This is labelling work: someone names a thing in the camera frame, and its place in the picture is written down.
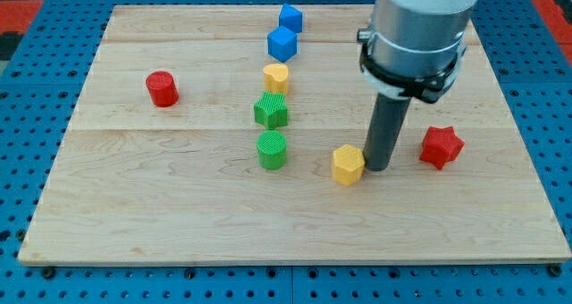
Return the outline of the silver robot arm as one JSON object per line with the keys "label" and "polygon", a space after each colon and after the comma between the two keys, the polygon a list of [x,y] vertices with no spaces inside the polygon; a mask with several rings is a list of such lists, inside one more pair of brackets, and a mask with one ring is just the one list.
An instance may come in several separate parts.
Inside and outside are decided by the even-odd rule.
{"label": "silver robot arm", "polygon": [[375,0],[357,32],[366,82],[394,100],[432,104],[458,77],[465,30],[477,0]]}

